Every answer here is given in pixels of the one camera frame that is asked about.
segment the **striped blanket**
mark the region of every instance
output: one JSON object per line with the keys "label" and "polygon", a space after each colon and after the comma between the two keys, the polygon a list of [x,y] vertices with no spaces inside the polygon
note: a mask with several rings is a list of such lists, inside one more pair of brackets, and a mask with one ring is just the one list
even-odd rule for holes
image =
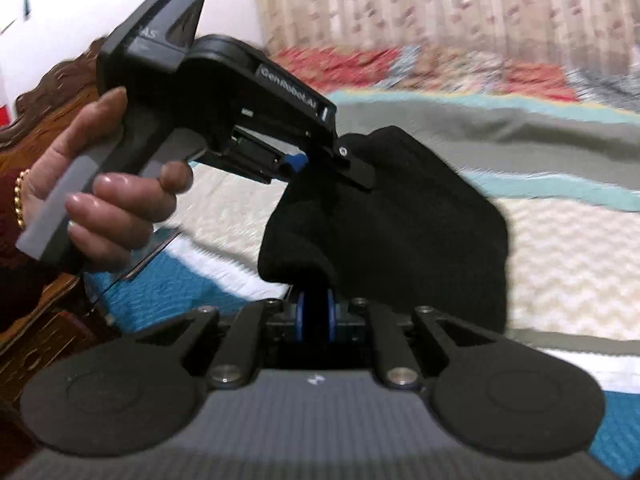
{"label": "striped blanket", "polygon": [[[640,466],[640,116],[523,97],[336,92],[340,132],[393,123],[497,204],[510,226],[508,335],[600,382],[607,413],[591,452],[620,476]],[[166,225],[176,238],[132,282],[90,277],[135,331],[201,304],[223,312],[284,287],[256,275],[284,184],[197,165]]]}

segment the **gray grip pad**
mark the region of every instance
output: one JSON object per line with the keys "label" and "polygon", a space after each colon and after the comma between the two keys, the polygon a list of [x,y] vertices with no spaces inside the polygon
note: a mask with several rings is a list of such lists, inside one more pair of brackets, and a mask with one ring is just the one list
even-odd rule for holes
{"label": "gray grip pad", "polygon": [[[108,156],[118,149],[123,129],[73,161],[46,199],[37,218],[18,238],[16,247],[35,260],[56,265],[69,244],[66,235],[68,217],[65,209],[66,197],[73,192],[91,192],[95,177]],[[157,178],[162,165],[171,160],[193,160],[207,148],[205,139],[192,130],[176,128],[164,140],[138,173],[145,178]]]}

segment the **bedspread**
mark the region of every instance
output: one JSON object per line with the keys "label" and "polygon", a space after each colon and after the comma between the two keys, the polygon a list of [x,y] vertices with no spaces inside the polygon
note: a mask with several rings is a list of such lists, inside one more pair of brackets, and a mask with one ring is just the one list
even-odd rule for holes
{"label": "bedspread", "polygon": [[273,59],[322,92],[347,88],[522,94],[640,112],[640,76],[503,59],[444,46],[289,48]]}
{"label": "bedspread", "polygon": [[[358,89],[329,95],[340,134],[396,124],[502,209],[508,335],[593,374],[607,416],[592,452],[622,476],[640,466],[640,115],[576,104],[586,94],[560,67],[461,50],[289,50],[276,60],[321,91]],[[455,93],[425,92],[434,89]],[[190,239],[109,291],[131,330],[203,302],[232,312],[284,291],[252,272],[284,185],[195,173],[167,222]],[[165,282],[176,280],[169,305]],[[136,303],[145,287],[156,304]]]}

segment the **blue component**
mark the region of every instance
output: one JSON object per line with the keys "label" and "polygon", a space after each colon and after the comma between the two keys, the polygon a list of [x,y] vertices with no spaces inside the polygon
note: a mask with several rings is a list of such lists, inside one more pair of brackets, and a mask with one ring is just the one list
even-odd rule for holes
{"label": "blue component", "polygon": [[296,173],[304,168],[307,162],[306,155],[304,153],[299,153],[297,155],[285,155],[284,160]]}
{"label": "blue component", "polygon": [[329,343],[335,341],[335,301],[334,292],[329,289],[326,292],[327,310],[329,311]]}
{"label": "blue component", "polygon": [[303,313],[305,309],[305,293],[300,292],[296,304],[296,341],[302,343]]}

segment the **red sleeve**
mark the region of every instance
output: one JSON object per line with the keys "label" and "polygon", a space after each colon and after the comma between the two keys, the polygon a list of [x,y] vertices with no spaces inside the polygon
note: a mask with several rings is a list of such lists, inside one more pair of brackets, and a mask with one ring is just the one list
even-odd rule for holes
{"label": "red sleeve", "polygon": [[0,332],[36,308],[44,287],[59,274],[15,248],[20,228],[14,187],[19,174],[20,170],[0,173]]}

